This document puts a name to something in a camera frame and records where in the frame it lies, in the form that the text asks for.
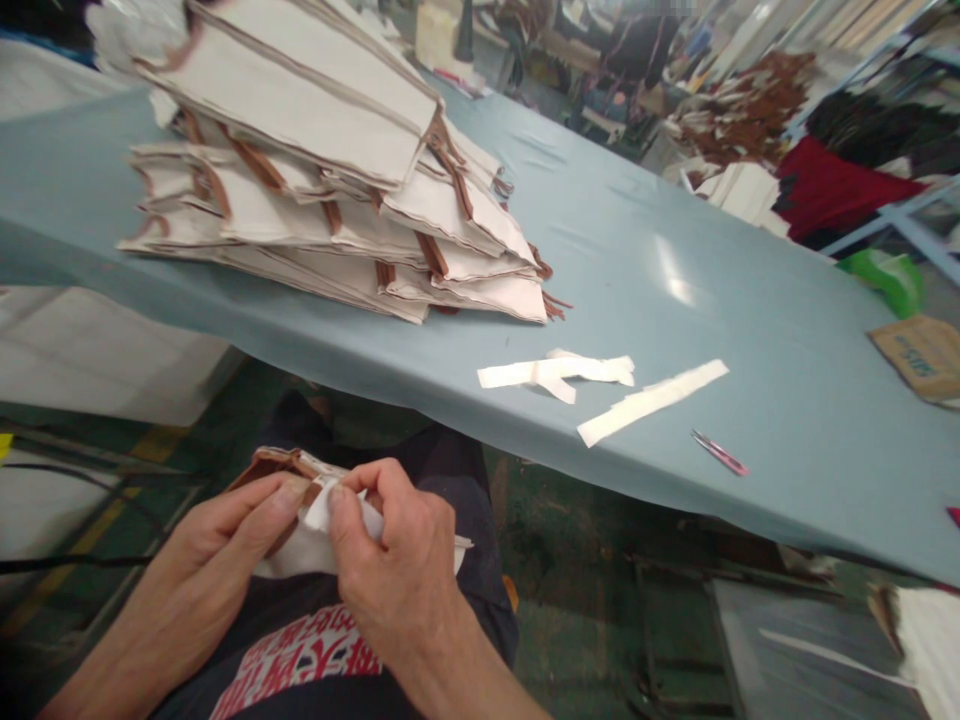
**person's lap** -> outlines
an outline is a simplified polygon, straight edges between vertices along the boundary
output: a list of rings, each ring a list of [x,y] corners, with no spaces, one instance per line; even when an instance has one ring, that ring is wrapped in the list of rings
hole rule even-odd
[[[299,448],[324,462],[347,469],[393,457],[400,462],[417,489],[446,500],[456,512],[457,534],[469,538],[474,545],[464,557],[457,584],[491,641],[504,660],[512,665],[519,633],[503,585],[490,486],[479,442],[443,425],[433,424],[392,447],[361,449],[337,445],[320,414],[303,395],[290,391],[274,409],[258,444],[284,450]],[[285,590],[296,585],[309,592],[306,586],[325,585],[332,580],[329,576],[311,577],[315,580],[255,578],[250,592],[258,596],[281,592],[275,583],[294,580],[297,582],[290,583]]]

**white fabric pile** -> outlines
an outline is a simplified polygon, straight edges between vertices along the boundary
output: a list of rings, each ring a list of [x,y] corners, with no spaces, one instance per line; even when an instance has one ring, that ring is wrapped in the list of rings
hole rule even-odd
[[[191,0],[138,72],[189,142],[132,149],[147,221],[122,250],[206,260],[421,324],[431,306],[563,317],[493,195],[500,164],[343,0]]]

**light blue table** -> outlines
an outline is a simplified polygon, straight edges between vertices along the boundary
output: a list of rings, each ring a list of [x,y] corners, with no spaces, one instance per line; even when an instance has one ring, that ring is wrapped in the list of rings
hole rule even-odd
[[[556,270],[548,290],[576,306],[566,322],[463,312],[415,327],[221,267],[122,255],[141,222],[123,156],[164,136],[143,92],[0,126],[0,282],[86,286],[586,482],[960,585],[944,510],[960,506],[960,414],[918,400],[870,344],[865,331],[893,320],[879,299],[515,103],[443,91],[516,183],[511,210]],[[577,424],[623,388],[583,383],[571,407],[477,383],[477,368],[557,347],[630,355],[638,385],[713,358],[731,373],[587,450]],[[752,474],[730,474],[693,428]]]

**factory floor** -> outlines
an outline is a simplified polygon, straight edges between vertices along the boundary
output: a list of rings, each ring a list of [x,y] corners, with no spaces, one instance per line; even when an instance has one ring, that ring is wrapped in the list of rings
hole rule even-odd
[[[248,360],[189,429],[0,403],[0,417],[88,448],[123,453],[182,471],[137,476],[124,492],[163,518],[216,494],[247,465],[256,434],[278,398],[297,388],[329,397],[339,442],[389,445],[423,428],[417,412],[306,383]],[[486,447],[504,572],[516,585],[521,643],[516,674],[558,718],[657,717],[638,690],[645,652],[661,663],[657,690],[707,708],[731,702],[707,596],[696,583],[645,582],[630,556],[722,567],[712,536],[691,531],[689,515],[634,500]],[[105,501],[63,553],[148,554],[151,529],[129,505]],[[862,599],[874,571],[845,565],[841,584]],[[42,703],[95,643],[136,575],[126,568],[66,567],[37,578],[10,603],[0,632],[4,676]],[[644,617],[647,620],[644,640]],[[686,717],[674,714],[671,717]]]

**hand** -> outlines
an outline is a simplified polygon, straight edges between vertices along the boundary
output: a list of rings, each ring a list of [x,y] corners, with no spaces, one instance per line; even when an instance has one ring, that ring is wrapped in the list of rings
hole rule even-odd
[[[357,493],[364,489],[383,513],[381,543],[363,524]],[[432,719],[548,717],[500,659],[457,587],[450,505],[415,489],[393,459],[355,468],[329,502],[340,596],[420,712]]]
[[[276,473],[194,507],[41,718],[145,717],[210,658],[309,483]]]
[[[365,489],[383,513],[382,545],[363,524],[357,493]],[[329,503],[340,596],[361,635],[425,711],[425,665],[448,664],[464,651],[459,636],[477,625],[452,571],[453,508],[415,489],[393,458],[354,469]]]

